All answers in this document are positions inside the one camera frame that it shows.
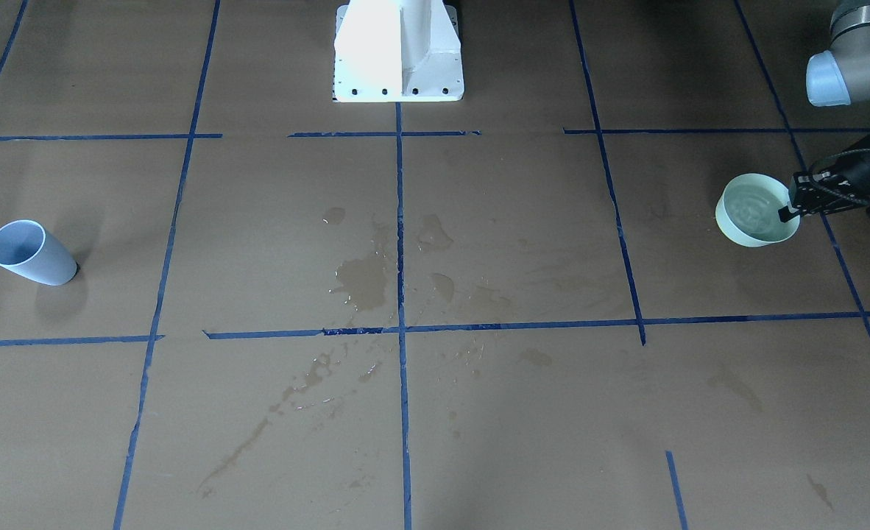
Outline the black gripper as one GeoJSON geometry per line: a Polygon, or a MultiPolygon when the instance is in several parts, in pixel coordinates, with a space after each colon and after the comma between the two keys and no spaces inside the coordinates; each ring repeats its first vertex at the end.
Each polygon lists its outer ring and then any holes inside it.
{"type": "Polygon", "coordinates": [[[865,208],[870,218],[870,151],[848,151],[821,170],[816,180],[809,172],[795,172],[788,186],[789,202],[778,209],[779,221],[787,224],[799,216],[826,215],[865,208]]]}

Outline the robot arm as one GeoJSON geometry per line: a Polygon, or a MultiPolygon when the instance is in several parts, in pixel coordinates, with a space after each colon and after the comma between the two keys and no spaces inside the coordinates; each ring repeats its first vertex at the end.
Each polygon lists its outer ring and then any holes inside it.
{"type": "MultiPolygon", "coordinates": [[[[831,44],[810,57],[806,91],[816,107],[870,101],[870,1],[842,1],[833,11],[831,44]]],[[[788,196],[781,222],[858,208],[870,218],[870,134],[796,172],[788,196]]]]}

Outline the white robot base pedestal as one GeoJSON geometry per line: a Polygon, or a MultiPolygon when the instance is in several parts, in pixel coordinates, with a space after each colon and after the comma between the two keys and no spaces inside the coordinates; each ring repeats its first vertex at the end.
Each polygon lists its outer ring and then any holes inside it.
{"type": "Polygon", "coordinates": [[[332,97],[455,102],[465,92],[458,1],[350,1],[336,10],[332,97]]]}

